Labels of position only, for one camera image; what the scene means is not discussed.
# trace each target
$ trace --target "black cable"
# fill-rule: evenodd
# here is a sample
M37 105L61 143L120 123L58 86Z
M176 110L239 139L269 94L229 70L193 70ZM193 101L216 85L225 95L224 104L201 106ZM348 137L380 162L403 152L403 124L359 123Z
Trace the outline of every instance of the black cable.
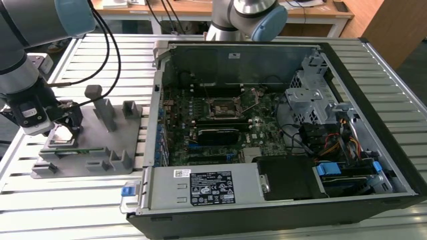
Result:
M305 27L305 23L307 23L307 14L305 14L305 8L309 8L307 6L303 6L297 1L295 1L297 3L299 6L295 6L292 5L288 0L285 0L287 4L289 4L293 8L301 8L301 12L304 14L304 24L301 25L301 28L300 28L300 35L303 36L303 33L304 33L304 27Z
M108 25L106 25L101 15L100 15L100 13L96 11L90 0L88 0L88 2L89 2L88 5L90 7L92 13L97 16L102 26L105 27L105 30L106 30L106 32L109 34L109 37L111 37L111 40L112 40L112 43L113 43L113 47L115 47L115 51L116 51L116 55L117 55L117 74L115 76L115 80L113 80L113 83L112 83L108 91L101 96L98 96L94 99L90 99L88 101L84 101L82 103L78 103L78 104L73 105L70 108L78 108L78 107L86 105L86 104L93 103L97 100L105 98L109 95L109 93L113 91L113 89L115 89L115 87L117 85L119 79L120 79L120 74L121 74L121 57L120 57L120 50L119 50L119 45L117 45L117 42L116 42L116 38L113 36L112 30L109 29L109 27L108 27Z
M98 18L96 15L93 15L93 17L94 17L94 20L96 20L96 22L97 22L97 25L98 25L98 27L100 27L100 29L101 29L101 32L104 33L104 37L105 37L105 43L106 43L105 59L104 59L104 62L101 63L101 65L100 65L98 69L96 70L96 72L93 72L93 74L92 74L90 76L85 77L84 79L81 79L81 80L78 80L78 81L74 81L74 82L70 82L70 83L69 83L69 86L76 85L76 84L80 84L80 83L85 82L86 80L92 79L92 78L101 72L101 70L104 69L105 64L106 64L106 62L108 62L109 50L111 50L111 48L109 48L108 35L106 35L106 32L105 32L105 28L104 28L104 26L102 26L102 23L101 23L101 21L100 21L100 18Z
M177 24L179 24L181 33L185 34L187 31L185 31L184 28L183 28L181 21L180 21L180 19L179 19L179 16L176 15L176 12L175 12L175 10L173 10L173 7L172 7L172 5L171 5L171 2L169 2L169 0L165 0L165 2L167 2L167 4L168 4L168 7L169 7L171 10L172 10L173 15L175 15L175 18L176 18L176 21L177 21Z
M172 22L172 18L171 18L171 14L169 14L169 11L168 11L168 8L167 8L167 5L165 5L165 2L164 2L164 0L160 0L160 2L161 2L161 5L163 5L163 8L164 8L165 14L167 14L167 16L168 16L168 20L169 20L169 22L171 22L172 32L176 32L176 30L175 30L175 26L173 26L173 22Z
M153 9L152 9L152 5L151 5L149 1L151 1L151 0L147 0L147 6L148 6L148 9L149 9L149 12L151 12L151 15L152 15L155 21L156 21L157 24L160 25L161 30L165 31L165 33L168 33L168 34L172 34L172 32L169 32L168 30L165 30L165 28L161 26L161 23L160 23L156 15L155 15L155 12L153 12Z
M76 85L76 84L81 84L81 83L84 83L86 80L90 80L90 79L101 72L101 70L104 69L105 64L106 64L106 62L108 62L108 59L109 59L111 46L109 46L109 40L108 40L106 31L105 31L105 28L104 28L102 23L101 23L101 21L100 21L100 18L98 18L96 15L93 15L93 18L94 18L94 20L96 20L96 22L97 22L97 25L98 25L102 33L104 33L105 43L106 43L105 59L104 59L101 65L100 65L98 69L96 70L96 72L93 72L93 74L92 74L90 76L85 77L84 79L81 79L81 80L78 80L78 81L74 81L74 82L50 83L50 84L46 84L46 87L68 87L68 86L72 86L72 85Z
M280 96L280 98L279 98L279 100L277 100L277 104L276 104L276 106L275 106L275 121L276 121L276 124L279 125L279 118L277 118L277 112L279 112L279 104L280 104L280 99L284 97L284 95L285 95L285 92L281 94L281 96ZM309 154L309 155L315 155L315 152L309 149L309 147L304 144L304 143L301 143L301 141L299 141L297 139L295 139L295 137L292 137L291 136L291 134L288 134L287 133L287 131L283 129L283 127L279 125L279 127L280 127L280 129L281 129L281 132L283 132L283 134L288 137L288 138L291 138L301 147L303 147L303 149L304 149L304 151Z

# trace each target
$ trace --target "gray robot arm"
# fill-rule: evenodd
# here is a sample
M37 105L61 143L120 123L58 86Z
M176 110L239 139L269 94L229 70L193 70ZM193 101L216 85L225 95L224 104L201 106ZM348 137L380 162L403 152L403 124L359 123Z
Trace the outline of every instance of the gray robot arm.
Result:
M85 34L94 26L86 0L0 0L0 93L28 135L53 128L62 103L24 49Z
M215 0L208 41L271 41L280 33L288 18L277 0Z

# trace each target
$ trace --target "red wire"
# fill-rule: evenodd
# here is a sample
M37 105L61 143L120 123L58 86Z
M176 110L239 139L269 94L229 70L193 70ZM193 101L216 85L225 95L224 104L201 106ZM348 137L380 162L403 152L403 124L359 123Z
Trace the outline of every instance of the red wire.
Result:
M328 139L329 139L329 137L331 137L331 136L335 136L335 135L340 135L340 134L339 134L339 133L331 133L329 135L325 136L325 139L324 139L324 147L323 147L324 149L325 149L327 146L328 146Z

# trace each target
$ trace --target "blue latch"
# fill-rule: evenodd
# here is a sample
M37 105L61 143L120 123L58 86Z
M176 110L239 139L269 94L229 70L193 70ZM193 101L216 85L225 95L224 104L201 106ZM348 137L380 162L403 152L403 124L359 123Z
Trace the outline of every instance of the blue latch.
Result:
M324 162L315 167L319 176L341 174L339 164L336 162Z
M124 186L121 188L121 197L132 197L136 195L136 187L135 186Z
M380 165L380 162L373 161L373 162L372 162L372 165L373 165L373 168L375 168L376 172L379 173L379 172L383 170L383 167L381 167L381 165Z

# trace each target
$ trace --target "white label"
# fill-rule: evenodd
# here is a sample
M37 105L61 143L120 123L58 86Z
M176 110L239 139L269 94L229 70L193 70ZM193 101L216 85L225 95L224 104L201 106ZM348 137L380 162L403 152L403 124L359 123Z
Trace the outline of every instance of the white label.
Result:
M189 178L191 173L192 173L191 169L175 169L173 178Z
M131 14L148 14L147 11L128 11Z
M228 54L229 59L239 59L240 58L240 53L229 53Z
M235 195L233 194L225 194L223 195L224 196L224 199L233 199L235 198Z
M36 108L32 108L29 110L21 111L21 115L24 116L24 118L29 118L33 115L37 115L37 110Z

